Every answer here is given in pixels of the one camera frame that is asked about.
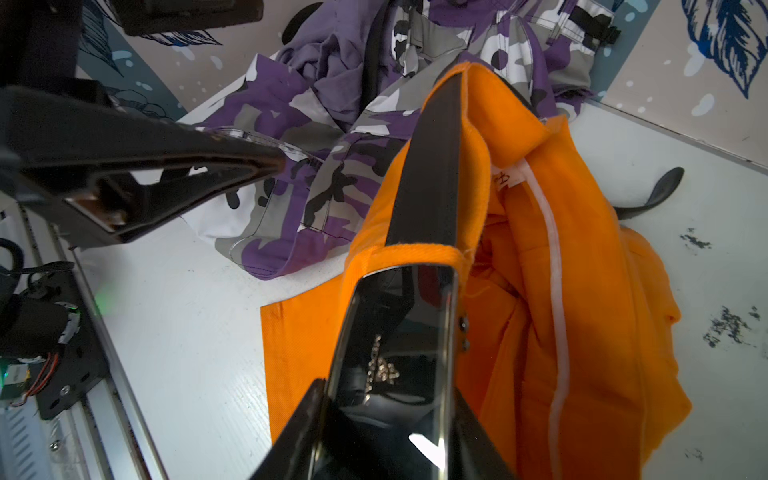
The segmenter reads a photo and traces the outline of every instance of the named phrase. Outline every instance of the red wire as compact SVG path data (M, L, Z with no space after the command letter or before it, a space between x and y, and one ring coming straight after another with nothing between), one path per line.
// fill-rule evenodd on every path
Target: red wire
M56 370L56 366L58 365L58 353L53 355L53 364L51 365L51 369L48 370L48 374L43 379L42 383L37 386L36 388L29 391L29 395L37 395L40 393L43 388L48 384L48 380L51 379L51 376L53 376L53 372Z
M51 378L51 374L53 373L54 369L56 368L56 365L58 364L58 353L53 356L53 365L51 367L51 371L48 372L47 376L45 377L45 380L43 380L42 385L38 385L38 382L40 382L40 377L43 376L43 373L45 373L45 370L48 368L48 364L51 362L51 354L48 354L48 358L45 360L45 365L43 365L43 368L40 370L40 373L38 373L38 377L35 379L35 382L32 383L32 385L29 387L29 390L24 394L24 399L20 401L19 403L12 403L12 407L20 407L24 405L27 402L27 399L30 396L33 396L34 394L40 392L40 390L43 389L43 386L45 386L45 383L48 382L48 380Z

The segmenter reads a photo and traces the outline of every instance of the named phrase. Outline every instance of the black cable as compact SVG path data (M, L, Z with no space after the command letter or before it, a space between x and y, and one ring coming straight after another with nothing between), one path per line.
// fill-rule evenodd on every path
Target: black cable
M24 251L16 242L12 242L7 238L0 238L0 248L4 248L10 252L11 257L13 258L13 264L10 270L0 266L0 275L7 275L16 279L13 290L16 290L18 281L25 273L29 274L27 277L27 288L29 288L32 285L32 275L34 273L67 272L74 269L73 262L65 262L62 260L46 263L41 266L29 266L24 268Z
M57 260L55 262L46 263L41 266L30 266L22 268L19 273L48 273L48 272L68 272L74 269L74 262L65 262Z
M10 276L15 279L15 284L11 291L16 290L19 279L22 277L22 268L24 267L24 251L15 242L11 242L7 238L0 238L0 248L6 249L11 253L13 259L11 269L8 270L3 266L0 266L0 274Z

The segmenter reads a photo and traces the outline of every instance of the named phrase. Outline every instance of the black clamp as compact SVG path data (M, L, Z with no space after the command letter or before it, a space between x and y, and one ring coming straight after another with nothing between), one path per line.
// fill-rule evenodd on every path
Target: black clamp
M620 33L621 33L621 30L619 30L616 27L606 28L605 30L603 30L603 35L598 37L598 40L600 41L600 46L613 45L614 43L616 43L616 40L618 40Z
M612 45L621 33L616 27L611 26L611 17L607 15L589 15L586 10L575 6L568 17L571 22L584 30L584 45L596 50L597 46Z

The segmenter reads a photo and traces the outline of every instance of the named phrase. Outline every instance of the orange garment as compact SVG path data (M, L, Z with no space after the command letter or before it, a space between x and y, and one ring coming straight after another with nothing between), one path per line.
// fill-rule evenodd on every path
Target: orange garment
M664 266L643 237L619 226L563 118L543 124L481 65L454 67L433 93L456 75L457 247L384 245L407 144L344 274L262 308L273 440L311 381L327 377L357 281L389 266L438 263L459 272L469 318L456 383L510 469L523 479L640 478L690 411L672 350L680 311Z

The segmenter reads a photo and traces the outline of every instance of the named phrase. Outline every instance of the black buckle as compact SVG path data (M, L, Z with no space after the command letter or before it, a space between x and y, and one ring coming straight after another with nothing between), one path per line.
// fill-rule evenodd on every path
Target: black buckle
M616 43L616 40L619 38L619 34L621 33L621 30L619 30L616 27L608 27L605 30L602 31L602 35L598 38L600 40L600 46L603 45L613 45Z

